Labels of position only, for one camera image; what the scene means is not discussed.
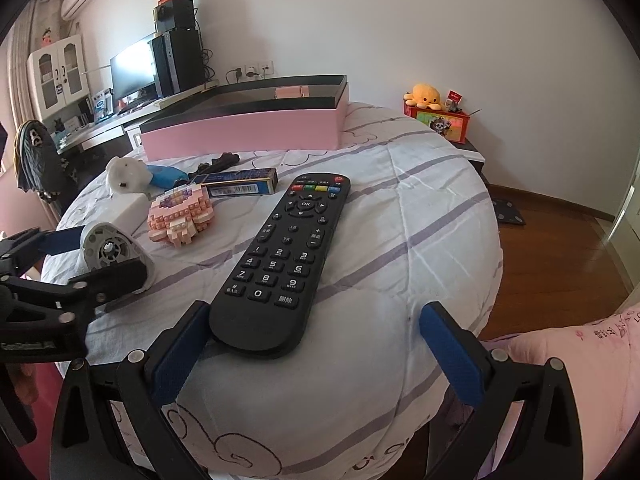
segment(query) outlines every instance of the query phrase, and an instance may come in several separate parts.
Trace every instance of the orange plush toy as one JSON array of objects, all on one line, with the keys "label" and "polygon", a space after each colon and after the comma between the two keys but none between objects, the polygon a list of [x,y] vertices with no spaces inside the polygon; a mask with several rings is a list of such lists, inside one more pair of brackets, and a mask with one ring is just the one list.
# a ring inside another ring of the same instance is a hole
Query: orange plush toy
[{"label": "orange plush toy", "polygon": [[404,94],[404,101],[409,106],[429,108],[430,110],[442,110],[440,94],[431,85],[417,84],[409,94]]}]

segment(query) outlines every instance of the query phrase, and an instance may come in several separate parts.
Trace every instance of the white cabinet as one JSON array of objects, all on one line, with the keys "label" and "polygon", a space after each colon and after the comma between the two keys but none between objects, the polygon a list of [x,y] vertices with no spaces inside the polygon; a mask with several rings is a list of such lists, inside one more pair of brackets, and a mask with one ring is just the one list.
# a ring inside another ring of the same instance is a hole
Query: white cabinet
[{"label": "white cabinet", "polygon": [[89,95],[84,71],[79,35],[52,43],[29,56],[31,100],[39,120]]}]

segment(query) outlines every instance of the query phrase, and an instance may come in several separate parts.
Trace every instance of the ok button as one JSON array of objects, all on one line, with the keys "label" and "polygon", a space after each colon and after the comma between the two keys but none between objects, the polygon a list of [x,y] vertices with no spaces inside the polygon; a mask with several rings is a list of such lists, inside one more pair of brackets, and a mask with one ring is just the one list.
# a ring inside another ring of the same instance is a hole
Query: ok button
[{"label": "ok button", "polygon": [[309,211],[315,206],[316,204],[314,202],[311,202],[311,200],[303,200],[302,202],[298,202],[298,209],[300,209],[300,211]]}]

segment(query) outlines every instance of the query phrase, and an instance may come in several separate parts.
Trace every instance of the remote control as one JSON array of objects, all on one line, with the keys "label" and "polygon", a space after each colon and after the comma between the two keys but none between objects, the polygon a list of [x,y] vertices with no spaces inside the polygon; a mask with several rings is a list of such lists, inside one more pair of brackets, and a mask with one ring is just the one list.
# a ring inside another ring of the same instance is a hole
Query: remote control
[{"label": "remote control", "polygon": [[211,302],[216,341],[264,358],[298,345],[350,187],[333,173],[293,180]]}]

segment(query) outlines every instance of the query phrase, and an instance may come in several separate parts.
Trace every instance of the white striped tablecloth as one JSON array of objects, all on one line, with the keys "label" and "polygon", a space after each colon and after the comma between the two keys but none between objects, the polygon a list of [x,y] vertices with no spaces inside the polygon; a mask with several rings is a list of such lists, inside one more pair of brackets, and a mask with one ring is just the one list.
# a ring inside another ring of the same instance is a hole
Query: white striped tablecloth
[{"label": "white striped tablecloth", "polygon": [[[362,103],[349,104],[342,146],[240,153],[238,169],[277,168],[277,192],[216,200],[212,227],[178,250],[149,241],[141,226],[135,237],[156,262],[156,282],[109,304],[89,326],[92,364],[148,348],[193,301],[213,299],[295,176],[351,179],[300,345],[265,362],[210,342],[177,402],[164,408],[213,478],[382,476],[447,387],[418,332],[421,307],[439,300],[478,334],[494,304],[502,275],[494,209],[460,150],[418,121]],[[159,164],[193,171],[210,158]],[[108,204],[102,174],[58,228],[95,221]],[[43,280],[66,283],[77,260],[77,251],[48,257]],[[143,452],[116,408],[130,449]]]}]

